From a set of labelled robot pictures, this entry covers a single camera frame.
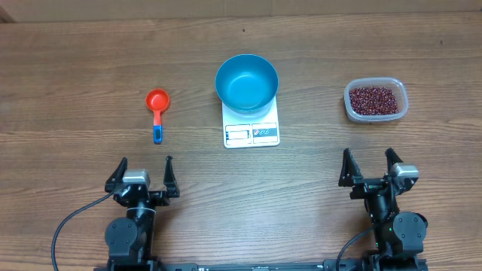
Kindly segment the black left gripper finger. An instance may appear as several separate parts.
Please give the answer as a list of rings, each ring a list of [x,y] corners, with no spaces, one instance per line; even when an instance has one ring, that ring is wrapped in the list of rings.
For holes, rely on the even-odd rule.
[[[111,176],[105,182],[105,192],[111,193],[115,188],[122,183],[122,177],[127,170],[128,159],[123,157],[116,170],[111,174]]]
[[[165,173],[163,178],[163,184],[166,187],[166,193],[169,198],[178,198],[180,191],[172,167],[172,157],[166,157]]]

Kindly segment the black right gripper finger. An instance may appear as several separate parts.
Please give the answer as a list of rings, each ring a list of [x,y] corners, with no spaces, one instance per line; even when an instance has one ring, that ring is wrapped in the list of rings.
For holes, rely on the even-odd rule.
[[[343,151],[343,162],[338,181],[339,187],[353,187],[360,184],[363,180],[358,164],[356,163],[350,149],[346,148]]]
[[[388,148],[385,151],[385,156],[387,162],[387,173],[395,174],[398,166],[403,163],[403,160],[396,154],[393,148]]]

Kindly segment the red measuring scoop blue handle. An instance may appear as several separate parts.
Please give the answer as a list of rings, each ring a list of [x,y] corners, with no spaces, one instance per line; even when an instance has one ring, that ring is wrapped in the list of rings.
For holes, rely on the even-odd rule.
[[[164,89],[153,89],[145,97],[145,103],[153,112],[153,142],[160,145],[163,141],[162,114],[169,108],[169,95]]]

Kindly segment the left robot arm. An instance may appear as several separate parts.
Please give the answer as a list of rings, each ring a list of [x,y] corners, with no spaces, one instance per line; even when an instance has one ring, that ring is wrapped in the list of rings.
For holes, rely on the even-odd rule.
[[[105,192],[127,209],[124,217],[114,219],[105,230],[108,246],[107,270],[164,270],[158,257],[151,254],[156,208],[169,206],[180,191],[172,169],[172,157],[166,157],[163,184],[165,190],[151,190],[146,169],[128,169],[123,158],[105,183]]]

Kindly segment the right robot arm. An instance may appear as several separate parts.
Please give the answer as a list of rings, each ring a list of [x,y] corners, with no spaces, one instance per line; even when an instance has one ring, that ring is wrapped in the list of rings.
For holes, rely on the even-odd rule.
[[[396,197],[408,192],[419,178],[418,168],[405,163],[389,148],[385,151],[387,170],[379,178],[362,175],[350,149],[343,151],[338,185],[350,187],[351,199],[362,199],[371,219],[371,227],[352,237],[334,262],[336,270],[427,270],[423,252],[427,219],[416,212],[402,212]],[[366,251],[361,259],[343,260],[346,249],[369,233],[374,234],[376,249]]]

